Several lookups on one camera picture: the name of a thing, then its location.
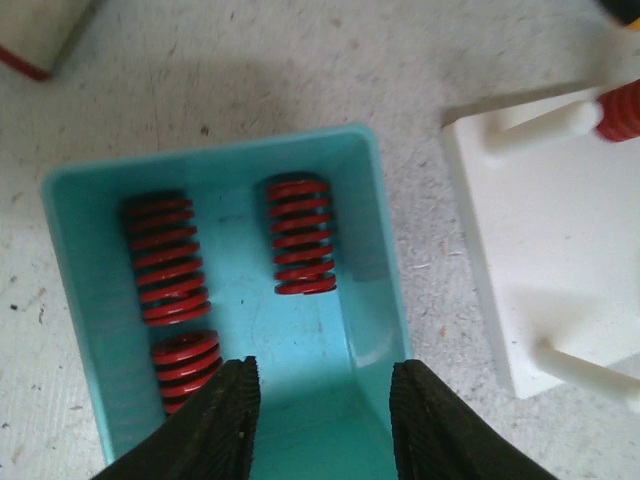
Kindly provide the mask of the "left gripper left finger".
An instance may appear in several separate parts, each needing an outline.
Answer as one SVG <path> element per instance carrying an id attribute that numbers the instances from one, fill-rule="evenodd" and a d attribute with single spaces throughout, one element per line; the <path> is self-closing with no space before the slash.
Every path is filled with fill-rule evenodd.
<path id="1" fill-rule="evenodd" d="M 104 479 L 247 479 L 261 394 L 256 359 L 230 360 Z"/>

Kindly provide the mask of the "beige work glove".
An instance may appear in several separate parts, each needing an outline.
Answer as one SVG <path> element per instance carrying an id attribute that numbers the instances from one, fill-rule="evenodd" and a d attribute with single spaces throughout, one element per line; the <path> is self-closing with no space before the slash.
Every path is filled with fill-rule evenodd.
<path id="1" fill-rule="evenodd" d="M 100 6 L 84 0 L 2 0 L 1 63 L 31 80 L 48 80 Z"/>

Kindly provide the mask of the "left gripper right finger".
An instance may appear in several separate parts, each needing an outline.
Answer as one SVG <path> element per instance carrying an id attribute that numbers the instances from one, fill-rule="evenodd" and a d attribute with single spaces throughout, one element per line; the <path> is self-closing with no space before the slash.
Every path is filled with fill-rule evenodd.
<path id="1" fill-rule="evenodd" d="M 394 364 L 389 409 L 400 479 L 552 479 L 423 362 Z"/>

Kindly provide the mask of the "large red spring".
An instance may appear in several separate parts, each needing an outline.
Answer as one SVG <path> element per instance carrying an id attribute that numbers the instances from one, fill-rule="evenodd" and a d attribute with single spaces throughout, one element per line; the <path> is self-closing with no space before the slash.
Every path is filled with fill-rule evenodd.
<path id="1" fill-rule="evenodd" d="M 609 142 L 619 143 L 639 137 L 639 81 L 601 94 L 598 103 L 603 116 L 596 127 Z"/>

